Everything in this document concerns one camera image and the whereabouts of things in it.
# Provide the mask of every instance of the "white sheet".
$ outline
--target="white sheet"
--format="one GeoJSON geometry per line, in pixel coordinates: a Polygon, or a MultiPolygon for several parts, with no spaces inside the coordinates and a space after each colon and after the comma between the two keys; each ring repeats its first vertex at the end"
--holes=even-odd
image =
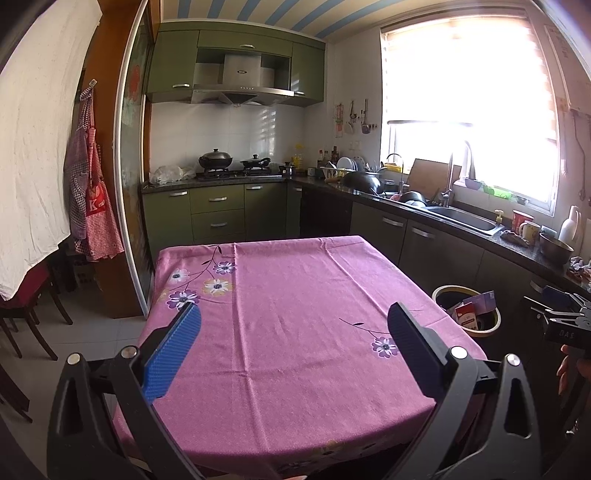
{"type": "Polygon", "coordinates": [[[63,164],[76,86],[102,13],[96,0],[57,0],[0,73],[0,295],[70,234],[63,164]]]}

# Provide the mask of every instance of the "screw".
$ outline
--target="screw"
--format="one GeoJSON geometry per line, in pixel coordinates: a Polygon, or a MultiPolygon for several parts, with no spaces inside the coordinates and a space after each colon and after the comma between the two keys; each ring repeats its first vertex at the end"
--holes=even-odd
{"type": "Polygon", "coordinates": [[[519,357],[514,353],[510,353],[505,358],[514,367],[517,367],[517,365],[519,365],[521,363],[521,360],[519,360],[519,357]]]}
{"type": "Polygon", "coordinates": [[[121,350],[121,356],[123,358],[133,358],[138,354],[138,349],[136,347],[134,347],[133,345],[129,345],[126,346],[125,348],[123,348],[123,350],[121,350]]]}
{"type": "Polygon", "coordinates": [[[452,347],[452,355],[455,358],[466,358],[468,356],[468,352],[466,352],[466,349],[464,347],[461,346],[453,346],[452,347]]]}
{"type": "Polygon", "coordinates": [[[76,365],[78,362],[80,361],[80,354],[79,353],[73,353],[68,357],[67,362],[70,365],[76,365]]]}

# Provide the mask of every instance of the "window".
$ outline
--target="window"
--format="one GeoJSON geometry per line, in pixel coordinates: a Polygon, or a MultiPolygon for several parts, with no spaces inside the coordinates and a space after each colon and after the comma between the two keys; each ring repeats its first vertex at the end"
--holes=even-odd
{"type": "Polygon", "coordinates": [[[465,174],[468,142],[478,180],[551,210],[554,96],[525,18],[470,15],[399,28],[383,33],[382,57],[382,158],[396,152],[409,171],[415,158],[448,162],[454,152],[465,174]]]}

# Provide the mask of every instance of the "trash can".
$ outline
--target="trash can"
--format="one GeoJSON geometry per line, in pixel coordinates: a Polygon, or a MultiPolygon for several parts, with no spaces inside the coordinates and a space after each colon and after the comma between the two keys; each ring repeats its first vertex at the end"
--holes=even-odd
{"type": "MultiPolygon", "coordinates": [[[[479,295],[480,292],[472,290],[471,288],[461,287],[459,285],[444,285],[433,292],[431,298],[442,309],[447,310],[462,300],[474,295],[479,295]]],[[[499,309],[492,312],[479,315],[476,319],[478,321],[479,330],[472,330],[462,327],[464,331],[474,338],[488,337],[495,333],[501,325],[501,314],[499,309]]]]}

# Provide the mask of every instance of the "sink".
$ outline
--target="sink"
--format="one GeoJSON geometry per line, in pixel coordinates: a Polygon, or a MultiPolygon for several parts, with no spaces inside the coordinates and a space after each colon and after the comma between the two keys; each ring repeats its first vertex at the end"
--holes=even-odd
{"type": "Polygon", "coordinates": [[[459,223],[460,225],[483,233],[484,235],[493,236],[495,233],[505,228],[502,225],[497,225],[491,220],[453,207],[427,207],[426,210],[435,215],[444,217],[447,220],[451,220],[452,222],[459,223]]]}

